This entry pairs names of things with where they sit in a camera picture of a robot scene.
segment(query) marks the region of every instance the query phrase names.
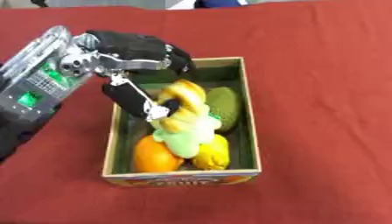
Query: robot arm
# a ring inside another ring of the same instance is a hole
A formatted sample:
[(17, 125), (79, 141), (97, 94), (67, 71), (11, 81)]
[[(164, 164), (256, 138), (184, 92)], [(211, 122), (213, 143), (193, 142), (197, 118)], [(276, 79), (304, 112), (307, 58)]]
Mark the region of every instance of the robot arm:
[(50, 120), (64, 99), (97, 74), (103, 93), (147, 121), (169, 116), (177, 101), (157, 105), (128, 72), (171, 69), (191, 73), (190, 56), (145, 35), (87, 31), (73, 37), (55, 26), (0, 67), (0, 161)]

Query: kiwi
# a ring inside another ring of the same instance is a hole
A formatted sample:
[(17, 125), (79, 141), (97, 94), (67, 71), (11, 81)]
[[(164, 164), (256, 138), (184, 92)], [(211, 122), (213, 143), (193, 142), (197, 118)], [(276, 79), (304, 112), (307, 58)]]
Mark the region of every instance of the kiwi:
[(206, 105), (213, 115), (220, 116), (222, 126), (218, 131), (230, 131), (240, 116), (240, 97), (229, 87), (216, 87), (206, 95)]

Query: red tablecloth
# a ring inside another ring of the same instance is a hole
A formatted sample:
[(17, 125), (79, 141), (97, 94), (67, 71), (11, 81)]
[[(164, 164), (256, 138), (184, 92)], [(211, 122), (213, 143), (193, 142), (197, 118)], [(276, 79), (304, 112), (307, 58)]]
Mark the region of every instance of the red tablecloth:
[(0, 10), (0, 60), (51, 25), (244, 56), (264, 160), (241, 185), (111, 185), (100, 172), (112, 103), (97, 78), (0, 165), (0, 223), (392, 223), (391, 20), (388, 0)]

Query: wooden box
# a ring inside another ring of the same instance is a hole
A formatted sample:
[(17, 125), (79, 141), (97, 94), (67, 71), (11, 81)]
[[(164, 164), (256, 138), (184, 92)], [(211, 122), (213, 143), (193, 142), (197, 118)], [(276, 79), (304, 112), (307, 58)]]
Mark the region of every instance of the wooden box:
[[(225, 185), (248, 181), (261, 172), (256, 129), (249, 98), (249, 88), (243, 58), (195, 59), (198, 68), (190, 79), (206, 91), (215, 87), (230, 87), (241, 97), (242, 111), (237, 126), (226, 135), (230, 148), (230, 166), (224, 171), (202, 171), (182, 167), (171, 172), (136, 172), (133, 166), (135, 143), (151, 133), (150, 125), (135, 119), (117, 105), (114, 106), (108, 148), (102, 176), (121, 186), (196, 186)], [(132, 80), (154, 95), (160, 88), (179, 77), (170, 71), (134, 75)]]

